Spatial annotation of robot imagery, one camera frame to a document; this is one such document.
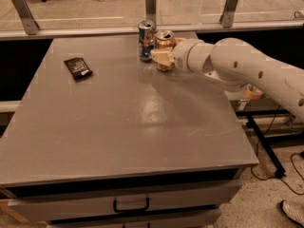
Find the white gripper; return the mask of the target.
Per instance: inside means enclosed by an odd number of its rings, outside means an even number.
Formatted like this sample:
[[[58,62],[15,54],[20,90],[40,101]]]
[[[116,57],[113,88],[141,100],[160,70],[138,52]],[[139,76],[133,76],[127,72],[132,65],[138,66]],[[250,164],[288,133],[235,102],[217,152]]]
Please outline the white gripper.
[[[152,60],[164,66],[171,66],[174,63],[175,69],[189,71],[188,55],[196,44],[202,43],[202,40],[177,37],[175,42],[174,49],[172,47],[152,49],[150,51]]]

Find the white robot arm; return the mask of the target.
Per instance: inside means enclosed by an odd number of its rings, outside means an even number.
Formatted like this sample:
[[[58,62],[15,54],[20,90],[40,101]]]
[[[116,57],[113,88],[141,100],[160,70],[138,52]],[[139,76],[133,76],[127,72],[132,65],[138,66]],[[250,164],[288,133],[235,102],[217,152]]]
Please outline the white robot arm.
[[[153,49],[152,59],[186,72],[197,72],[228,91],[252,85],[304,121],[304,70],[278,61],[250,44],[225,38],[214,44],[180,38],[174,47]]]

